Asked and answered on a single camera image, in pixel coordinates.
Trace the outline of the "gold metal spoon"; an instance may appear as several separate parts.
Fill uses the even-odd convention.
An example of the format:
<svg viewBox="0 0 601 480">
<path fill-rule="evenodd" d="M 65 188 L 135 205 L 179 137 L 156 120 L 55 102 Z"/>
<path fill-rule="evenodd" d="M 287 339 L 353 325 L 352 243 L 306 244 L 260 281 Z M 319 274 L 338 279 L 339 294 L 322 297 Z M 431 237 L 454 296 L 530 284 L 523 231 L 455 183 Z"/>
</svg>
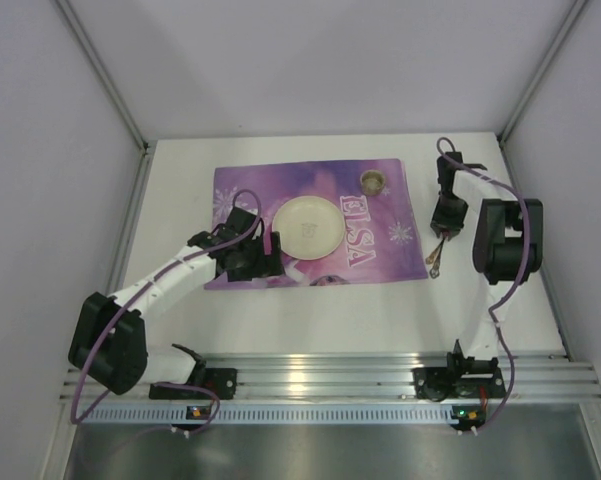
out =
<svg viewBox="0 0 601 480">
<path fill-rule="evenodd" d="M 446 238 L 443 237 L 439 244 L 434 248 L 434 250 L 425 258 L 426 265 L 433 265 L 436 262 L 436 260 L 440 257 L 445 241 Z"/>
</svg>

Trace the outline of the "cream round plate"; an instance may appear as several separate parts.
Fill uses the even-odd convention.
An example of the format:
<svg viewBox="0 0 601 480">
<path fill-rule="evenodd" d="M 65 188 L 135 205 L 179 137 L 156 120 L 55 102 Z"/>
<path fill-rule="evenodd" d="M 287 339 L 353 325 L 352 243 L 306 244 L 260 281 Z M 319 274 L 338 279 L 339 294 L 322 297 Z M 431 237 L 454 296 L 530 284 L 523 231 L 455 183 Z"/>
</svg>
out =
<svg viewBox="0 0 601 480">
<path fill-rule="evenodd" d="M 336 251 L 344 240 L 345 229 L 339 208 L 318 196 L 287 201 L 272 221 L 272 231 L 280 236 L 282 252 L 304 261 L 318 260 Z"/>
</svg>

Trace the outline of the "small glass cup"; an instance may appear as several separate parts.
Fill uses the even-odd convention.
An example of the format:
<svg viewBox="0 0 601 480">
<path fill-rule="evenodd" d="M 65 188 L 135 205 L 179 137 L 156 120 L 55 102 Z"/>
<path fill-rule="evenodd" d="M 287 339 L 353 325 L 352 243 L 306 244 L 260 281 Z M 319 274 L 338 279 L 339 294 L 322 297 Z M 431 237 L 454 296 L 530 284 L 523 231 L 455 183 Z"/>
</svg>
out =
<svg viewBox="0 0 601 480">
<path fill-rule="evenodd" d="M 360 176 L 360 188 L 365 196 L 381 194 L 386 186 L 386 177 L 379 170 L 366 170 Z"/>
</svg>

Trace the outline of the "iridescent metal fork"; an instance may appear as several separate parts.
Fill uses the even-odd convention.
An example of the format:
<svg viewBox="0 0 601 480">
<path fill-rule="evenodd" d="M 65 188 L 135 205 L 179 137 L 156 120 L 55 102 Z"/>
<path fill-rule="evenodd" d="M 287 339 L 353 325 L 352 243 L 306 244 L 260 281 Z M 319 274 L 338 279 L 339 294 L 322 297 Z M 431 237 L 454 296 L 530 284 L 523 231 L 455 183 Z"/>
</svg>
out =
<svg viewBox="0 0 601 480">
<path fill-rule="evenodd" d="M 432 279 L 437 279 L 440 276 L 441 258 L 442 258 L 442 252 L 444 250 L 444 246 L 443 246 L 443 249 L 441 251 L 440 257 L 436 260 L 436 262 L 433 265 L 429 265 L 430 266 L 429 276 Z"/>
</svg>

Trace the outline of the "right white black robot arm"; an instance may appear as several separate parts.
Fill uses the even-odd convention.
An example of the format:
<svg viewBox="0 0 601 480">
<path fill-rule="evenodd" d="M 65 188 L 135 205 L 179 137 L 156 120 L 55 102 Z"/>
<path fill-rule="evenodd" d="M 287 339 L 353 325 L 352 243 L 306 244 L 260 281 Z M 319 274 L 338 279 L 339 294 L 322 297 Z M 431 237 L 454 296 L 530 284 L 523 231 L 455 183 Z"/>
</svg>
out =
<svg viewBox="0 0 601 480">
<path fill-rule="evenodd" d="M 471 250 L 480 278 L 466 325 L 448 354 L 448 369 L 456 378 L 494 375 L 502 324 L 510 299 L 543 260 L 543 204 L 524 199 L 513 187 L 489 177 L 480 164 L 466 164 L 459 152 L 437 159 L 438 197 L 430 227 L 440 239 L 429 257 L 430 274 L 439 271 L 446 241 L 457 237 L 468 214 L 477 215 Z"/>
</svg>

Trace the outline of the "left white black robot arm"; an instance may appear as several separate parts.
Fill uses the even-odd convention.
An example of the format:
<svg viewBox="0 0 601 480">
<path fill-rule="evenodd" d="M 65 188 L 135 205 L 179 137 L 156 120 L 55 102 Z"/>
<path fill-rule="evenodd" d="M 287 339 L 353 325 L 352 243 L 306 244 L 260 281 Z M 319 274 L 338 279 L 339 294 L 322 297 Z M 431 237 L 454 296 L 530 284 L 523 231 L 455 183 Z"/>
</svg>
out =
<svg viewBox="0 0 601 480">
<path fill-rule="evenodd" d="M 283 272 L 279 233 L 235 207 L 225 222 L 195 234 L 145 278 L 113 294 L 91 294 L 81 307 L 68 360 L 116 395 L 139 384 L 198 386 L 204 359 L 177 343 L 157 344 L 150 326 L 215 279 L 246 282 Z"/>
</svg>

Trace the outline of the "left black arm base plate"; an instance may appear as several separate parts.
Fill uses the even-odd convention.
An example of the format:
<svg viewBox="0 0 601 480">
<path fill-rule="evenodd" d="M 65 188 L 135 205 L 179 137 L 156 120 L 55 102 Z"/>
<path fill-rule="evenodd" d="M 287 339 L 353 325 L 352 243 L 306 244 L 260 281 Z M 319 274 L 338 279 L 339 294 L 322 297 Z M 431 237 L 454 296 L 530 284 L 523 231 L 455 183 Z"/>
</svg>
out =
<svg viewBox="0 0 601 480">
<path fill-rule="evenodd" d="M 233 368 L 205 367 L 194 372 L 187 385 L 204 388 L 215 393 L 220 400 L 234 398 L 237 388 L 237 370 Z M 149 389 L 152 400 L 201 400 L 209 399 L 203 392 L 166 388 L 153 384 Z"/>
</svg>

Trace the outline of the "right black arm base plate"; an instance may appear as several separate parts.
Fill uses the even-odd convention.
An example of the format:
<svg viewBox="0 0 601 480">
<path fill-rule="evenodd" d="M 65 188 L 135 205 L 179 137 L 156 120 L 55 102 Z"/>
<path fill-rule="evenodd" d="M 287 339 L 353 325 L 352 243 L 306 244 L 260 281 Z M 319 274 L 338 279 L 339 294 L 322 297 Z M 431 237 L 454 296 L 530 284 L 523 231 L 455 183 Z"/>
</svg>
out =
<svg viewBox="0 0 601 480">
<path fill-rule="evenodd" d="M 502 399 L 506 393 L 501 370 L 478 368 L 452 372 L 447 367 L 422 367 L 412 371 L 417 399 Z"/>
</svg>

